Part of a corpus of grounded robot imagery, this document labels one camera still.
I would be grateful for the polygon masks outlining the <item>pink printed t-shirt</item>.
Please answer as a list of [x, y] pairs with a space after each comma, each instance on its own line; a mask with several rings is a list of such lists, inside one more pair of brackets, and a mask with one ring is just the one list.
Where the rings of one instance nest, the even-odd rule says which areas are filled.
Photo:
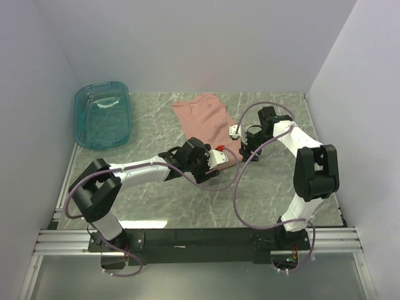
[[230, 168], [236, 164], [235, 159], [242, 158], [239, 153], [241, 142], [229, 136], [229, 128], [235, 122], [215, 94], [204, 93], [190, 101], [176, 101], [172, 104], [172, 110], [187, 139], [197, 138], [204, 144], [210, 144], [213, 149], [226, 146], [234, 152], [227, 154], [229, 161], [218, 166], [218, 170]]

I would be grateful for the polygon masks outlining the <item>teal transparent plastic basket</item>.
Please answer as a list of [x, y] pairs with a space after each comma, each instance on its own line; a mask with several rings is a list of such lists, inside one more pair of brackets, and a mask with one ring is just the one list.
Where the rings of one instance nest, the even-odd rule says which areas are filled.
[[80, 89], [74, 98], [74, 140], [86, 149], [125, 144], [133, 128], [128, 87], [118, 81]]

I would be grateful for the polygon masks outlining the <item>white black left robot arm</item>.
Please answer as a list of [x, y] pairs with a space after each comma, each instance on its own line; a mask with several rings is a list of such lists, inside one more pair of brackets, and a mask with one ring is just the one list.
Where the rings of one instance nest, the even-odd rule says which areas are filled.
[[201, 184], [218, 176], [218, 167], [227, 161], [222, 149], [212, 149], [195, 137], [143, 161], [108, 164], [97, 159], [69, 187], [67, 200], [74, 201], [82, 218], [102, 236], [102, 243], [110, 251], [118, 251], [129, 244], [127, 233], [111, 211], [121, 191], [170, 181], [184, 173], [191, 173], [195, 183]]

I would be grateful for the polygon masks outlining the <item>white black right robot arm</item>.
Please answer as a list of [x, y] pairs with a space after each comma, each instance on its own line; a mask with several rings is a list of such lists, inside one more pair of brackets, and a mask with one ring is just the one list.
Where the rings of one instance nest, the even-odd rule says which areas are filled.
[[305, 236], [307, 222], [318, 206], [339, 189], [338, 155], [331, 144], [321, 144], [294, 121], [292, 114], [277, 115], [274, 107], [265, 106], [257, 112], [259, 131], [251, 133], [240, 124], [229, 128], [231, 139], [239, 139], [239, 153], [245, 165], [258, 161], [262, 147], [279, 141], [295, 157], [293, 174], [294, 197], [274, 228], [274, 242], [289, 249]]

